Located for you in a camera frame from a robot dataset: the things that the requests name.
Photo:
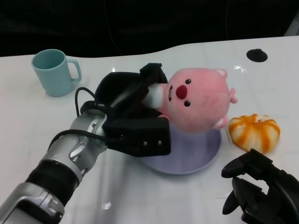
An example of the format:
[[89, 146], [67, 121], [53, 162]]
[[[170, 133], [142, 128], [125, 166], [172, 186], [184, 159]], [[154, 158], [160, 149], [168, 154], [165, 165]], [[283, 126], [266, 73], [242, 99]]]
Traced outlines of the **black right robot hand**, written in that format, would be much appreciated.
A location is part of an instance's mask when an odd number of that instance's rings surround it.
[[[267, 193], [249, 181], [239, 178], [248, 174], [268, 185]], [[222, 213], [228, 215], [237, 207], [243, 211], [242, 221], [248, 224], [297, 224], [299, 222], [299, 182], [291, 174], [273, 165], [271, 159], [251, 149], [228, 163], [223, 178], [232, 178], [233, 190]]]

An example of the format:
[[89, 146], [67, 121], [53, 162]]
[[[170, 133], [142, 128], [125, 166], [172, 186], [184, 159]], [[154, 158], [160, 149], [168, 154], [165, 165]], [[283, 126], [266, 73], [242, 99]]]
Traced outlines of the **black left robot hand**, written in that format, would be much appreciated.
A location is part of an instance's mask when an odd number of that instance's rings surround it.
[[139, 73], [111, 72], [100, 82], [95, 95], [104, 105], [112, 108], [113, 117], [121, 119], [154, 118], [161, 115], [142, 101], [153, 84], [166, 84], [168, 80], [161, 63], [149, 63]]

